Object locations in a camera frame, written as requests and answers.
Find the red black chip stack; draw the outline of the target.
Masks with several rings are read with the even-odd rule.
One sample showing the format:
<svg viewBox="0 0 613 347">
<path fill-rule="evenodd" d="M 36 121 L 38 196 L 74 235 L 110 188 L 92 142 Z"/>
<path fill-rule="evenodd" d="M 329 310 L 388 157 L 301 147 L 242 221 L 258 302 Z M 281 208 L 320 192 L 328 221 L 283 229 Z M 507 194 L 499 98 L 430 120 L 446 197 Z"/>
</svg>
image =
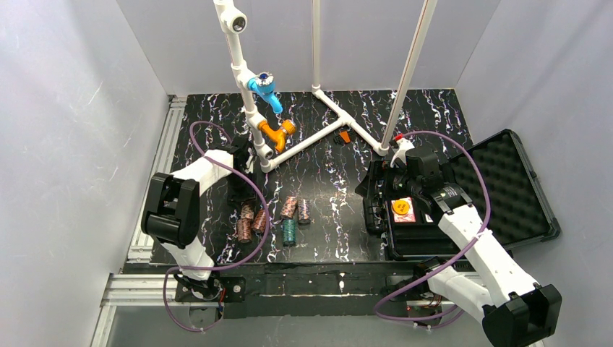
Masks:
<svg viewBox="0 0 613 347">
<path fill-rule="evenodd" d="M 253 221 L 256 216 L 254 204 L 252 202 L 243 202 L 241 204 L 240 215 L 241 219 Z"/>
<path fill-rule="evenodd" d="M 262 235 L 266 230 L 267 218 L 266 210 L 260 209 L 254 217 L 252 223 L 252 232 L 254 234 Z"/>
<path fill-rule="evenodd" d="M 241 244 L 252 242 L 252 219 L 241 218 L 236 224 L 236 238 Z"/>
</svg>

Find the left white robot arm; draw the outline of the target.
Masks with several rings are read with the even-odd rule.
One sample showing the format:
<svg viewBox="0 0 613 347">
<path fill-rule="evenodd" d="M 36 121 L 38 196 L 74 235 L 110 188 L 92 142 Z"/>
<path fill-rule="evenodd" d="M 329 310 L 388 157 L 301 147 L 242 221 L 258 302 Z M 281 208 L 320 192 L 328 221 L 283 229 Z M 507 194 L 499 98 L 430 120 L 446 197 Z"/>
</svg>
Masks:
<svg viewBox="0 0 613 347">
<path fill-rule="evenodd" d="M 198 238 L 204 221 L 202 196 L 218 181 L 227 180 L 227 203 L 241 207 L 253 202 L 256 193 L 247 177 L 256 182 L 254 145 L 237 137 L 230 145 L 216 146 L 205 156 L 173 173 L 155 173 L 145 197 L 140 228 L 159 242 L 191 280 L 207 281 L 214 260 Z"/>
</svg>

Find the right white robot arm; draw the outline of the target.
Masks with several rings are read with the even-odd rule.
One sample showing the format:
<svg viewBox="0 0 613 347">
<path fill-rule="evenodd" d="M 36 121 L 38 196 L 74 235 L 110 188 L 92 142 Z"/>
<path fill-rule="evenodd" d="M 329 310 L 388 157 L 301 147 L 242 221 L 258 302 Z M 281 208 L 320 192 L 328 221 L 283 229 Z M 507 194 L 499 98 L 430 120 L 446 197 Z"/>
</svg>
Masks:
<svg viewBox="0 0 613 347">
<path fill-rule="evenodd" d="M 410 291 L 440 295 L 479 322 L 493 346 L 529 346 L 555 333 L 562 295 L 521 268 L 489 229 L 489 193 L 470 155 L 440 163 L 418 147 L 403 158 L 374 160 L 356 193 L 386 205 L 410 200 L 458 248 L 448 260 L 417 264 L 383 304 Z"/>
</svg>

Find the yellow big blind button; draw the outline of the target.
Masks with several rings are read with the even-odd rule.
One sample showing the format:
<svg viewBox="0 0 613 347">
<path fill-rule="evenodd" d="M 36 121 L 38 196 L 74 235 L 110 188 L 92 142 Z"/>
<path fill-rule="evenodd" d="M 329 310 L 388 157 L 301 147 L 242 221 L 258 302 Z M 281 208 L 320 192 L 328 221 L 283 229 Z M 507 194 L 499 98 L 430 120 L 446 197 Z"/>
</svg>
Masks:
<svg viewBox="0 0 613 347">
<path fill-rule="evenodd" d="M 396 215 L 407 215 L 412 211 L 412 204 L 410 198 L 403 198 L 392 201 L 392 211 Z"/>
</svg>

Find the red card deck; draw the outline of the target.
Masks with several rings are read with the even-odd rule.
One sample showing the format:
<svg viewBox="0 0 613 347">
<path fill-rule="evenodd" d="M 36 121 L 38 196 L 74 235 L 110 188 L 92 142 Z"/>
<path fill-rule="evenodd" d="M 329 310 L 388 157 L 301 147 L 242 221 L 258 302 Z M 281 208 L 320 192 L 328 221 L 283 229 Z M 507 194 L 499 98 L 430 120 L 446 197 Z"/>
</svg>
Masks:
<svg viewBox="0 0 613 347">
<path fill-rule="evenodd" d="M 412 199 L 411 199 L 411 204 L 412 204 L 412 211 L 411 213 L 407 214 L 407 215 L 396 215 L 393 211 L 393 220 L 395 223 L 415 223 L 416 222 L 416 214 L 413 208 L 413 203 L 412 203 Z"/>
</svg>

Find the orange white chip stack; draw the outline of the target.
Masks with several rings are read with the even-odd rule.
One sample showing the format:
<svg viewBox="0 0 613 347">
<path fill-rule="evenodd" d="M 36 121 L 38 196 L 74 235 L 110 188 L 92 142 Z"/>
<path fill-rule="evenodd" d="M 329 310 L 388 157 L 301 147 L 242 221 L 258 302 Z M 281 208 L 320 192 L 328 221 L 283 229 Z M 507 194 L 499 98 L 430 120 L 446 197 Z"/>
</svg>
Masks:
<svg viewBox="0 0 613 347">
<path fill-rule="evenodd" d="M 294 214 L 296 213 L 298 205 L 298 200 L 299 199 L 297 196 L 289 196 L 286 198 L 280 212 L 280 216 L 282 219 L 287 220 L 294 218 Z"/>
</svg>

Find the small orange black clip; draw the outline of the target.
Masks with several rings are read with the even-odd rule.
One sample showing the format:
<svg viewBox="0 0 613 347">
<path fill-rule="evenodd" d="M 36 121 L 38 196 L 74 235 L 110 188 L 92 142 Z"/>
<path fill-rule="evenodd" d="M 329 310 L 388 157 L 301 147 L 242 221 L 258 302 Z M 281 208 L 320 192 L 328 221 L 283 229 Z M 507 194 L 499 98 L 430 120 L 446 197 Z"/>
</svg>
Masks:
<svg viewBox="0 0 613 347">
<path fill-rule="evenodd" d="M 352 133 L 348 130 L 340 131 L 335 137 L 334 142 L 337 145 L 346 145 L 352 141 Z"/>
</svg>

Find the green blue chip stack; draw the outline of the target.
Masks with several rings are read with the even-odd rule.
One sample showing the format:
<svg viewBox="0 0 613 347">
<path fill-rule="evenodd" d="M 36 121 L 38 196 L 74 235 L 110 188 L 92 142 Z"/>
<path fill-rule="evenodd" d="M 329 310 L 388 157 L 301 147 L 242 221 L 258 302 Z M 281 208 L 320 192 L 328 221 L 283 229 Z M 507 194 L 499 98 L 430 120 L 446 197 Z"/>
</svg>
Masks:
<svg viewBox="0 0 613 347">
<path fill-rule="evenodd" d="M 284 219 L 282 223 L 283 246 L 292 247 L 296 244 L 296 221 Z"/>
</svg>

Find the orange plastic faucet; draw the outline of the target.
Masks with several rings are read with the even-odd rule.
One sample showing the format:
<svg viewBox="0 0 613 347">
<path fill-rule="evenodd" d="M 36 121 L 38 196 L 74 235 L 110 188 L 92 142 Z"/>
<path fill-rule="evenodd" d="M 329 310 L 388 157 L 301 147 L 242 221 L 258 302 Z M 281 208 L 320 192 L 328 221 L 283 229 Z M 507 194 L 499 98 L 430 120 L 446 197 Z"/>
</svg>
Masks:
<svg viewBox="0 0 613 347">
<path fill-rule="evenodd" d="M 284 120 L 276 130 L 273 130 L 267 121 L 261 121 L 257 128 L 275 144 L 277 153 L 285 150 L 287 138 L 296 131 L 296 125 L 290 119 Z"/>
</svg>

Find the black poker carrying case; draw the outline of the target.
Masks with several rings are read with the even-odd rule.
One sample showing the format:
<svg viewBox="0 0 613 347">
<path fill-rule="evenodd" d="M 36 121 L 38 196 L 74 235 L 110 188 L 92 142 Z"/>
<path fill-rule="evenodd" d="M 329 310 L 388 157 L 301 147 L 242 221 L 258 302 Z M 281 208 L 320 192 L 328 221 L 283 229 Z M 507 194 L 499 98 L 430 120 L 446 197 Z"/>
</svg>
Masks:
<svg viewBox="0 0 613 347">
<path fill-rule="evenodd" d="M 560 235 L 560 224 L 514 131 L 504 129 L 469 148 L 468 153 L 488 190 L 492 209 L 488 228 L 506 250 Z M 390 164 L 390 160 L 371 163 Z M 458 253 L 458 247 L 435 223 L 424 222 L 425 212 L 417 206 L 413 205 L 415 223 L 395 223 L 386 182 L 373 196 L 361 198 L 366 229 L 375 236 L 386 236 L 388 259 L 417 260 Z"/>
</svg>

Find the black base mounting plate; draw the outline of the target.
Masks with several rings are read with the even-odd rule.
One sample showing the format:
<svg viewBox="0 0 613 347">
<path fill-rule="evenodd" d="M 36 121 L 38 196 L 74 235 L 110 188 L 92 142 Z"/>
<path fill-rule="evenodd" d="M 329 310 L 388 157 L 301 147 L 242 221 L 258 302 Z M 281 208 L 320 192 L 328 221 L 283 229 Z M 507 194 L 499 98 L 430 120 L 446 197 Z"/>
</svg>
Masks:
<svg viewBox="0 0 613 347">
<path fill-rule="evenodd" d="M 412 275 L 411 262 L 247 263 L 211 283 L 225 292 L 226 319 L 365 316 Z"/>
</svg>

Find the blue plastic faucet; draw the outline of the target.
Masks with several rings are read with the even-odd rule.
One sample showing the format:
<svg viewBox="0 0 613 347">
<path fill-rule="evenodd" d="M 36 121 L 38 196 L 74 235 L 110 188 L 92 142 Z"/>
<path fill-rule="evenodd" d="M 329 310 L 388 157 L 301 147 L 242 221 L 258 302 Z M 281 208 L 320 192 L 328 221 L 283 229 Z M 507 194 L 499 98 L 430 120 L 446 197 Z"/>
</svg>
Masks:
<svg viewBox="0 0 613 347">
<path fill-rule="evenodd" d="M 256 74 L 248 81 L 247 88 L 268 103 L 273 113 L 281 114 L 283 112 L 283 106 L 275 94 L 275 78 L 272 73 L 260 72 Z"/>
</svg>

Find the aluminium frame rail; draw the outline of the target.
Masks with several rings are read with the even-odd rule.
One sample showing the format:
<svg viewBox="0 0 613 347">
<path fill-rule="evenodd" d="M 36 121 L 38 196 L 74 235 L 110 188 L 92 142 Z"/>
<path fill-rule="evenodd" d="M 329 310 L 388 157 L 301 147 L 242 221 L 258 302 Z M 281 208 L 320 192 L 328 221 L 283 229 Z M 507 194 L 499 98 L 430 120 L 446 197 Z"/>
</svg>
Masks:
<svg viewBox="0 0 613 347">
<path fill-rule="evenodd" d="M 163 181 L 172 166 L 186 104 L 186 96 L 171 96 L 137 222 L 130 229 L 127 257 L 119 272 L 109 275 L 91 346 L 107 345 L 119 307 L 156 307 L 173 298 L 172 293 L 163 292 L 164 266 L 153 264 L 151 259 L 158 244 L 159 210 L 164 206 Z"/>
</svg>

